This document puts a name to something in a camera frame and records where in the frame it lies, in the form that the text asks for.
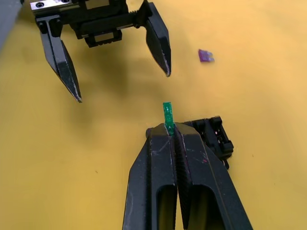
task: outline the green plastic piece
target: green plastic piece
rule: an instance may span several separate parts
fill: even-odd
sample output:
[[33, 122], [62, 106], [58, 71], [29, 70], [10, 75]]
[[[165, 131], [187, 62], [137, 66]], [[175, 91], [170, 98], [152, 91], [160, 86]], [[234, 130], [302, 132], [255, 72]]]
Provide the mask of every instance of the green plastic piece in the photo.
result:
[[165, 118], [165, 126], [170, 136], [174, 134], [174, 120], [173, 120], [173, 112], [172, 112], [172, 104], [170, 102], [163, 103], [164, 110], [164, 118]]

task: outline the yellow table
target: yellow table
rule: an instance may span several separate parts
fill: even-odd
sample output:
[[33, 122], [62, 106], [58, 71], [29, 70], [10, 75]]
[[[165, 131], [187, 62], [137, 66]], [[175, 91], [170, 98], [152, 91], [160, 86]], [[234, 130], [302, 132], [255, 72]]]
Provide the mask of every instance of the yellow table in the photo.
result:
[[[142, 0], [127, 2], [136, 10]], [[144, 29], [88, 48], [65, 28], [82, 104], [45, 61], [23, 9], [0, 55], [0, 229], [121, 229], [129, 169], [165, 101], [178, 122], [222, 117], [254, 229], [306, 229], [307, 2], [154, 3], [170, 33], [168, 79]], [[201, 64], [198, 48], [216, 62]]]

